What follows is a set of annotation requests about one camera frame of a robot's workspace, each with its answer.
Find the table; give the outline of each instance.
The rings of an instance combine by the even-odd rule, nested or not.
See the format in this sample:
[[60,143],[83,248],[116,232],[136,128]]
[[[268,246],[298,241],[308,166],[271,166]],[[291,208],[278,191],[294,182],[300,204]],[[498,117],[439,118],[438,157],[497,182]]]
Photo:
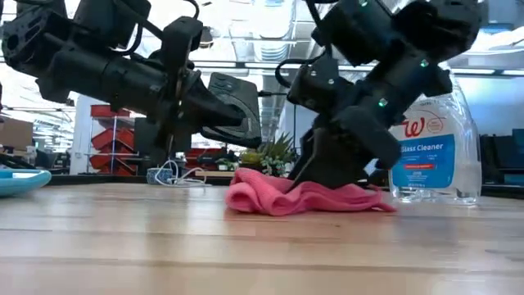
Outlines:
[[0,294],[522,294],[524,202],[273,218],[226,188],[92,184],[0,200]]

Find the plastic bottle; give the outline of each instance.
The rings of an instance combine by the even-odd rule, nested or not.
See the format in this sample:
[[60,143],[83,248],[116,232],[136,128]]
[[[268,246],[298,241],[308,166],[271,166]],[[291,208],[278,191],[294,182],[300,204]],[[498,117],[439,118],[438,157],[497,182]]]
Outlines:
[[390,130],[402,146],[402,157],[390,170],[390,189],[402,202],[472,205],[481,195],[477,126],[458,81],[451,80],[452,93],[421,96],[403,124]]

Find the wood grain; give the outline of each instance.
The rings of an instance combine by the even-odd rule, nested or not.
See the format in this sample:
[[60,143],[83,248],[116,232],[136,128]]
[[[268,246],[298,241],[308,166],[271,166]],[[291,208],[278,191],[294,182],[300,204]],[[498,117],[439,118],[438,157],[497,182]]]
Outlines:
[[268,217],[226,188],[0,199],[0,294],[522,294],[524,202]]

